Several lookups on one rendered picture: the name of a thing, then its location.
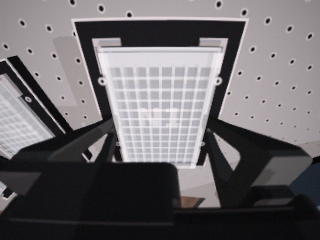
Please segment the grey perforated base plate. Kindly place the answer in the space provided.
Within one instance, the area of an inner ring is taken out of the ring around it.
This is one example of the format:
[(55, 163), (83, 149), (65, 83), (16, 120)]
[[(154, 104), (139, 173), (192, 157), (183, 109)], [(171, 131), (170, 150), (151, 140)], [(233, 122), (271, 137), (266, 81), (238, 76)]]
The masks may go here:
[[(0, 60), (18, 56), (73, 130), (101, 121), (71, 19), (249, 18), (220, 120), (320, 156), (320, 0), (0, 0)], [(205, 167), (177, 169), (220, 207)]]

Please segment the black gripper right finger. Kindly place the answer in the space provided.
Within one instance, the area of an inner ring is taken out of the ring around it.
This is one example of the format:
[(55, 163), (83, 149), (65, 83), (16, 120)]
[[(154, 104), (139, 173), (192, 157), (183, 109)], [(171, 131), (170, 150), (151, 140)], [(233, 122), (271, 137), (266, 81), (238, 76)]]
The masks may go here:
[[(235, 170), (223, 155), (214, 133), (239, 152)], [(300, 146), (210, 115), (203, 136), (220, 207), (237, 206), (254, 187), (289, 187), (313, 161)]]

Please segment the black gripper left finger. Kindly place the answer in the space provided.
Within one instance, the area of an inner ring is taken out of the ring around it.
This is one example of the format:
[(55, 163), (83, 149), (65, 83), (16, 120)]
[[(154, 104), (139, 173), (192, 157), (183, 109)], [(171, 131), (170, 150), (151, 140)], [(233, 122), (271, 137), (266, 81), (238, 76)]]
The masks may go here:
[(113, 115), (94, 124), (23, 147), (11, 159), (82, 162), (83, 152), (105, 134), (106, 139), (95, 161), (112, 162), (118, 137)]

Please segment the plate washer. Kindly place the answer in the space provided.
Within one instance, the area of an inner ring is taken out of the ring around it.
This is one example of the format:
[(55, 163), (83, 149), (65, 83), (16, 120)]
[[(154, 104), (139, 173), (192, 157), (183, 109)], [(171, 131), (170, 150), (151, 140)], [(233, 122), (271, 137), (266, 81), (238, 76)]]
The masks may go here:
[(320, 210), (320, 156), (313, 158), (311, 165), (289, 185), (289, 188), (295, 196), (307, 195)]

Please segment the white microplate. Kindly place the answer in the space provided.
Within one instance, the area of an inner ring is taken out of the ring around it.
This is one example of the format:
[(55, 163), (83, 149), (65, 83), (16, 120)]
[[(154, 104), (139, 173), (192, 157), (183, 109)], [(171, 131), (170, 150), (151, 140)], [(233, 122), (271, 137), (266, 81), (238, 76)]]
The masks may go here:
[(6, 189), (6, 186), (0, 182), (0, 195)]
[(0, 81), (0, 151), (12, 158), (21, 148), (55, 135), (23, 100)]
[(222, 48), (99, 50), (124, 162), (168, 162), (177, 168), (195, 168)]

